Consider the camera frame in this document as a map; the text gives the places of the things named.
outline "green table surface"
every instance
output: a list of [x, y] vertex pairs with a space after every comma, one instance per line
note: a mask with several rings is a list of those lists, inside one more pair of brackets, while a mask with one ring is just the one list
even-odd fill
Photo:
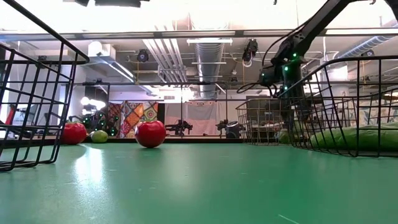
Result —
[[1, 173], [0, 223], [396, 224], [397, 189], [397, 159], [289, 146], [82, 144], [62, 146], [55, 164]]

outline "ceiling beam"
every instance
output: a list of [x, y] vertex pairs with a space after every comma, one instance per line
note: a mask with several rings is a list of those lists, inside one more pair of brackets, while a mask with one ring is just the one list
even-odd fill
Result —
[[[355, 30], [360, 30], [360, 34], [328, 34], [329, 30], [325, 29], [319, 37], [329, 36], [373, 36], [374, 29], [372, 28], [357, 28], [349, 29], [350, 32], [355, 33]], [[178, 39], [178, 38], [204, 38], [204, 37], [225, 37], [225, 38], [255, 38], [255, 37], [282, 37], [288, 34], [290, 29], [270, 30], [270, 29], [254, 29], [254, 30], [175, 30], [175, 31], [153, 31], [153, 32], [79, 32], [79, 33], [64, 33], [62, 37], [68, 40], [111, 40], [111, 39]], [[391, 34], [396, 35], [396, 30], [392, 30]], [[0, 41], [49, 41], [56, 40], [50, 34], [46, 33], [18, 33], [18, 31], [0, 31]]]

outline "ceiling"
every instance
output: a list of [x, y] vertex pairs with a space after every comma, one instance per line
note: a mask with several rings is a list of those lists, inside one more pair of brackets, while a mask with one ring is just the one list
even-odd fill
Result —
[[[323, 58], [323, 53], [330, 53], [329, 56], [336, 54], [337, 52], [345, 51], [350, 49], [350, 47], [354, 46], [355, 43], [360, 42], [363, 39], [368, 37], [317, 37], [308, 53], [305, 54], [305, 58], [307, 61], [311, 60], [320, 60]], [[256, 55], [257, 59], [261, 59], [264, 55], [264, 52], [272, 44], [277, 38], [273, 37], [263, 37], [256, 39], [259, 45], [259, 52]], [[146, 49], [146, 45], [141, 39], [123, 39], [123, 40], [100, 40], [103, 44], [111, 44], [117, 50], [117, 60], [120, 64], [124, 65], [126, 68], [133, 71], [133, 73], [139, 73], [139, 79], [144, 80], [145, 82], [150, 82], [151, 77], [154, 77], [153, 74], [149, 73], [150, 71], [157, 70], [158, 64], [154, 60], [153, 56], [149, 55], [149, 61], [146, 63], [140, 63], [139, 65], [136, 63], [137, 53], [140, 49]], [[238, 82], [240, 83], [250, 83], [256, 82], [259, 76], [259, 71], [261, 69], [261, 62], [253, 61], [252, 66], [249, 68], [244, 68], [241, 61], [241, 56], [244, 48], [248, 44], [249, 39], [247, 38], [233, 38], [232, 44], [224, 45], [224, 53], [222, 62], [226, 62], [225, 65], [221, 65], [219, 76], [219, 81], [230, 81], [232, 76], [231, 72], [233, 70], [236, 71], [236, 76], [238, 78]], [[88, 50], [88, 44], [91, 43], [91, 40], [77, 40], [72, 42], [79, 49], [84, 52]], [[193, 65], [192, 62], [196, 62], [197, 58], [195, 56], [195, 48], [194, 44], [188, 44], [187, 39], [177, 39], [178, 47], [180, 49], [180, 54], [183, 60], [183, 64], [187, 67], [196, 68], [197, 65]], [[396, 45], [398, 44], [398, 38], [393, 38], [390, 41], [387, 41], [376, 48], [373, 49], [376, 55], [394, 55], [398, 54], [398, 49]], [[40, 50], [57, 50], [59, 49], [59, 43], [56, 41], [30, 41], [30, 42], [22, 42], [20, 48], [26, 49], [40, 49]], [[266, 59], [269, 60], [273, 57], [278, 49], [278, 45], [274, 46], [270, 49], [267, 54]], [[395, 75], [398, 78], [398, 69], [391, 70], [392, 68], [398, 67], [395, 61], [383, 61], [382, 63], [382, 71], [388, 71], [388, 79], [394, 81]], [[104, 82], [125, 82], [126, 79], [120, 76], [113, 69], [110, 69], [106, 65], [96, 64], [90, 65], [90, 68], [94, 72], [90, 73], [87, 76], [88, 81], [96, 80], [97, 78], [102, 78]], [[349, 77], [356, 77], [356, 63], [349, 63]], [[378, 74], [378, 64], [377, 62], [369, 62], [364, 65], [361, 64], [361, 76], [362, 75], [370, 75], [370, 78], [377, 78]], [[199, 81], [199, 78], [190, 77], [190, 81]], [[231, 85], [230, 89], [237, 89], [241, 85]], [[125, 86], [114, 87], [113, 91], [140, 91], [139, 88], [128, 88]]]

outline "red apple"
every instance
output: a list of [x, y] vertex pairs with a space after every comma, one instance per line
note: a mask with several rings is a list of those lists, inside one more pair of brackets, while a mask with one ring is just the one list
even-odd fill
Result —
[[157, 147], [166, 138], [166, 129], [161, 121], [143, 121], [136, 126], [135, 137], [141, 146]]
[[61, 136], [61, 142], [64, 144], [79, 144], [87, 137], [87, 131], [81, 123], [66, 123]]

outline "metal frame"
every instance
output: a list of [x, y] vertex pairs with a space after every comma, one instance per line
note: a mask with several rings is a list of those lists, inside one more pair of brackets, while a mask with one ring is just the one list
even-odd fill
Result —
[[[279, 97], [285, 108], [292, 110], [286, 116], [291, 144], [299, 148], [352, 157], [397, 157], [398, 151], [394, 149], [396, 146], [390, 146], [386, 140], [382, 141], [381, 137], [386, 131], [398, 131], [398, 127], [391, 124], [398, 116], [391, 114], [392, 110], [398, 109], [398, 98], [392, 96], [398, 92], [398, 88], [383, 90], [383, 87], [391, 85], [391, 82], [381, 79], [383, 60], [397, 59], [398, 55], [330, 60], [284, 91]], [[368, 60], [377, 61], [379, 64], [377, 83], [359, 81], [360, 61]], [[340, 62], [356, 62], [355, 95], [338, 95], [333, 91], [336, 85], [331, 83], [328, 69], [333, 68], [330, 65]], [[318, 72], [323, 72], [326, 84], [320, 83], [321, 80], [316, 75]], [[309, 88], [309, 94], [301, 97], [294, 95], [298, 88], [313, 83], [314, 80], [315, 88]], [[360, 88], [366, 85], [377, 85], [378, 88], [375, 93], [365, 95], [360, 92]], [[382, 115], [383, 111], [388, 112], [386, 116]], [[367, 114], [367, 118], [360, 116], [361, 112]], [[373, 136], [376, 136], [368, 145], [364, 145], [364, 138], [361, 138], [366, 131], [373, 132]]]
[[[84, 83], [74, 83], [74, 85], [81, 85], [81, 86], [106, 86], [108, 89], [108, 92], [110, 90], [111, 86], [131, 86], [131, 85], [151, 85], [151, 86], [155, 86], [155, 85], [160, 85], [160, 86], [178, 86], [176, 88], [180, 88], [182, 90], [182, 88], [185, 88], [186, 86], [189, 85], [217, 85], [218, 88], [221, 88], [221, 86], [224, 86], [225, 89], [223, 89], [224, 93], [225, 93], [225, 98], [224, 99], [204, 99], [204, 100], [190, 100], [189, 102], [197, 102], [197, 101], [225, 101], [226, 102], [226, 108], [225, 108], [225, 117], [226, 119], [228, 119], [228, 102], [229, 101], [246, 101], [246, 100], [239, 100], [239, 99], [228, 99], [228, 89], [227, 89], [227, 83], [226, 82], [145, 82], [145, 83], [140, 83], [140, 84], [136, 84], [136, 83], [130, 83], [130, 82], [114, 82], [114, 83], [105, 83], [105, 82], [84, 82]], [[163, 102], [163, 100], [134, 100], [134, 102]], [[182, 121], [184, 121], [183, 118], [184, 114], [183, 114], [183, 98], [181, 97], [181, 102], [180, 102], [180, 119]], [[179, 137], [181, 139], [186, 138], [189, 139], [191, 137], [200, 137], [197, 135], [188, 135], [188, 136], [175, 136], [175, 135], [170, 135], [172, 137]], [[209, 135], [208, 137], [220, 137], [220, 138], [225, 138], [225, 135]]]
[[[360, 34], [326, 34], [328, 30], [369, 30]], [[319, 37], [349, 37], [349, 36], [374, 36], [374, 28], [338, 28], [324, 29]], [[292, 30], [288, 29], [249, 29], [249, 30], [175, 30], [175, 31], [153, 31], [153, 32], [81, 32], [81, 33], [62, 33], [61, 35], [68, 40], [113, 40], [113, 39], [178, 39], [178, 38], [204, 38], [204, 37], [224, 37], [224, 38], [260, 38], [260, 37], [282, 37]], [[396, 35], [396, 32], [383, 33], [383, 35]], [[48, 41], [56, 40], [48, 34], [14, 34], [10, 32], [0, 33], [0, 40], [3, 41]]]
[[[83, 65], [85, 63], [88, 63], [90, 60], [87, 55], [85, 55], [82, 51], [77, 49], [73, 44], [71, 44], [68, 40], [66, 40], [64, 37], [62, 37], [60, 34], [56, 33], [53, 29], [51, 29], [48, 25], [46, 25], [44, 22], [42, 22], [40, 19], [35, 17], [32, 13], [30, 13], [28, 10], [23, 8], [20, 4], [16, 3], [14, 0], [3, 0], [4, 2], [8, 3], [11, 7], [13, 7], [15, 10], [19, 11], [22, 15], [24, 15], [26, 18], [30, 19], [32, 22], [37, 24], [39, 27], [43, 28], [43, 30], [47, 31], [50, 35], [54, 37], [54, 39], [57, 39], [60, 41], [60, 54], [59, 54], [59, 59], [56, 61], [37, 61], [33, 58], [30, 58], [22, 53], [17, 52], [15, 49], [11, 49], [9, 47], [6, 47], [5, 45], [0, 44], [0, 48], [6, 50], [6, 52], [9, 53], [9, 58], [7, 60], [0, 60], [0, 65], [5, 65], [5, 70], [0, 71], [0, 99], [3, 99], [4, 94], [6, 91], [8, 91], [10, 94], [16, 95], [16, 100], [15, 101], [7, 101], [3, 102], [1, 100], [0, 106], [8, 106], [8, 105], [14, 105], [16, 108], [20, 104], [27, 105], [26, 108], [26, 114], [30, 113], [30, 109], [32, 105], [38, 105], [38, 111], [35, 114], [34, 117], [34, 122], [33, 124], [28, 124], [27, 119], [28, 116], [25, 116], [23, 122], [21, 125], [16, 125], [16, 124], [0, 124], [0, 128], [2, 128], [6, 133], [5, 137], [3, 140], [0, 141], [0, 156], [2, 156], [3, 150], [6, 148], [6, 144], [9, 141], [15, 141], [15, 140], [10, 140], [8, 139], [8, 135], [10, 132], [15, 132], [19, 133], [19, 137], [17, 139], [17, 143], [14, 149], [14, 153], [12, 155], [12, 158], [6, 161], [1, 161], [0, 162], [0, 172], [5, 172], [5, 171], [10, 171], [13, 170], [15, 167], [34, 167], [37, 164], [50, 164], [53, 163], [57, 160], [58, 157], [58, 152], [60, 148], [60, 136], [63, 133], [63, 128], [64, 124], [67, 120], [67, 111], [69, 109], [69, 104], [70, 104], [70, 98], [72, 96], [72, 86], [76, 74], [76, 66], [77, 65]], [[68, 47], [75, 53], [75, 58], [73, 60], [64, 60], [63, 59], [63, 50], [65, 47]], [[23, 58], [23, 60], [16, 60], [16, 57]], [[15, 86], [7, 87], [7, 84], [11, 83], [9, 81], [9, 78], [11, 76], [11, 70], [12, 66], [17, 66], [17, 65], [24, 65], [24, 76], [22, 78], [22, 81], [20, 82], [13, 82], [16, 84]], [[61, 73], [61, 67], [62, 65], [71, 65], [70, 73], [68, 75], [62, 74]], [[28, 74], [34, 74], [33, 81], [28, 81], [27, 77]], [[39, 77], [43, 77], [45, 74], [45, 81], [39, 81]], [[26, 84], [30, 83], [30, 89], [28, 91], [24, 91], [24, 87]], [[53, 83], [54, 88], [52, 90], [49, 90], [51, 88], [48, 87], [48, 84]], [[65, 84], [66, 85], [66, 92], [65, 92], [65, 100], [64, 101], [57, 101], [55, 100], [56, 97], [56, 92], [57, 92], [57, 87], [59, 84]], [[44, 86], [42, 87], [42, 93], [41, 94], [36, 94], [36, 88], [39, 88], [39, 84], [43, 84]], [[46, 91], [48, 95], [51, 95], [52, 97], [45, 97]], [[21, 98], [23, 97], [28, 97], [29, 99], [27, 102], [22, 102], [23, 100]], [[49, 119], [45, 121], [45, 124], [41, 124], [39, 121], [39, 115], [42, 110], [45, 109], [45, 107], [48, 106], [48, 113], [52, 112], [52, 109], [55, 105], [62, 106], [62, 115], [61, 115], [61, 120], [60, 124], [58, 125], [50, 125]], [[11, 121], [13, 120], [15, 116], [15, 113], [9, 114], [9, 117], [11, 118]], [[43, 135], [40, 139], [40, 144], [39, 148], [36, 153], [32, 151], [32, 140], [34, 139], [34, 136], [37, 134], [37, 132], [41, 130], [43, 131]], [[42, 150], [43, 146], [45, 146], [45, 137], [47, 134], [47, 131], [56, 131], [56, 138], [55, 138], [55, 144], [53, 145], [51, 156], [49, 159], [42, 159]], [[22, 158], [19, 158], [19, 153], [21, 150], [21, 145], [22, 145], [22, 140], [23, 136], [28, 136], [28, 144], [26, 147], [26, 150], [24, 153], [22, 153]], [[28, 161], [28, 157], [33, 157], [34, 159], [32, 161]]]
[[254, 145], [278, 145], [282, 130], [282, 102], [276, 98], [255, 98], [237, 106], [243, 142]]

